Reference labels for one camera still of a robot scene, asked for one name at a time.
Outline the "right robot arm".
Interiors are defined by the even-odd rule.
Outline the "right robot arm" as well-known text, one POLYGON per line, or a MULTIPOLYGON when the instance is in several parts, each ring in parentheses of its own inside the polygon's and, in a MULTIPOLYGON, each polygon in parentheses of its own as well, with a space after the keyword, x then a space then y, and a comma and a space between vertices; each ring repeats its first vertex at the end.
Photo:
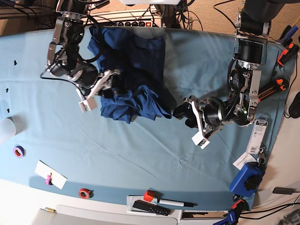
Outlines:
POLYGON ((100 50, 93 58, 86 60, 79 54, 79 44, 85 29, 83 19, 86 18, 100 29, 100 24, 90 15, 91 5, 100 3, 100 0, 60 0, 56 7, 56 12, 61 13, 61 16, 56 20, 45 70, 52 75, 51 80, 74 85, 81 100, 95 95, 111 98, 125 92, 119 70, 99 72, 93 65, 105 50, 117 56, 102 34, 99 41, 100 50))

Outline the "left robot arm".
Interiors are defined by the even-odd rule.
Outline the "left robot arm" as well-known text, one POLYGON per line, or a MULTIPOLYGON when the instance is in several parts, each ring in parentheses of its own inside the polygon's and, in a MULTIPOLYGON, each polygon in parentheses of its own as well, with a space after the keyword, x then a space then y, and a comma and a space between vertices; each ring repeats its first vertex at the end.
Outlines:
POLYGON ((286 0, 247 0, 237 14, 234 56, 227 71, 228 99, 199 99, 190 96, 173 111, 177 119, 198 128, 204 138, 234 122, 246 127, 254 122, 259 103, 260 65, 266 64, 271 21, 287 4, 286 0))

